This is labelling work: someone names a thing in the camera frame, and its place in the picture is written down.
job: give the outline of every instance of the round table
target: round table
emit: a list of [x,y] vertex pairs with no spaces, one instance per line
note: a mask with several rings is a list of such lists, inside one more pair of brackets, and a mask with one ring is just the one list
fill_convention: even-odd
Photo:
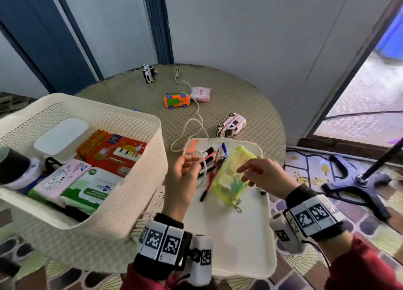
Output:
[[[229,113],[239,113],[247,124],[234,139],[254,142],[261,147],[265,157],[284,163],[283,124],[274,106],[253,85],[233,74],[204,66],[156,65],[155,68],[158,75],[151,84],[146,84],[142,69],[135,69],[94,84],[77,96],[156,115],[161,120],[167,159],[171,164],[181,152],[170,151],[170,145],[179,137],[189,118],[198,118],[195,114],[197,105],[193,101],[187,108],[167,109],[164,105],[167,93],[189,92],[187,84],[175,83],[175,69],[179,69],[178,81],[185,80],[192,87],[211,88],[210,102],[200,102],[199,111],[211,138],[215,137],[217,125],[227,119]],[[199,123],[192,121],[174,149],[183,147],[188,137],[199,129]],[[203,131],[198,137],[205,137]],[[13,220],[20,227],[21,236],[36,250],[79,269],[124,273],[136,254],[133,240],[108,240],[61,231],[16,209],[13,209]]]

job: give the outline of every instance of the hand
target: hand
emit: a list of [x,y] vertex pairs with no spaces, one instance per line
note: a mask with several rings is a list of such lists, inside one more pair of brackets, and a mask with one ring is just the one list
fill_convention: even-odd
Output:
[[183,155],[168,169],[165,176],[165,199],[162,212],[182,222],[195,193],[201,169],[199,155]]
[[262,188],[280,199],[285,199],[300,184],[292,179],[276,161],[270,159],[250,159],[237,169],[244,172],[242,181],[249,180],[249,186]]

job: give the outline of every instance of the pink pouch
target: pink pouch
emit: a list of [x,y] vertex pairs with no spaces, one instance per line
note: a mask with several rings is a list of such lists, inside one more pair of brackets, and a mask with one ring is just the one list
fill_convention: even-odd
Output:
[[210,101],[210,90],[209,87],[193,87],[190,98],[202,102]]

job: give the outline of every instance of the red box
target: red box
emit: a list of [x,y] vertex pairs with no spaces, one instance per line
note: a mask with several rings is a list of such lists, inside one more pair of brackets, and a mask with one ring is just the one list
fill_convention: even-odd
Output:
[[109,134],[88,155],[86,162],[124,178],[139,160],[146,145],[140,140]]

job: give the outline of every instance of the yellow mesh pouch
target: yellow mesh pouch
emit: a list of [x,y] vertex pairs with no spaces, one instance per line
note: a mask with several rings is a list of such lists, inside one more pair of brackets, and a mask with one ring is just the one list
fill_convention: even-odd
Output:
[[247,186],[247,182],[241,181],[243,173],[237,173],[238,167],[254,158],[256,158],[254,154],[244,147],[238,146],[231,151],[214,178],[211,189],[228,205],[236,207],[239,203],[239,196]]

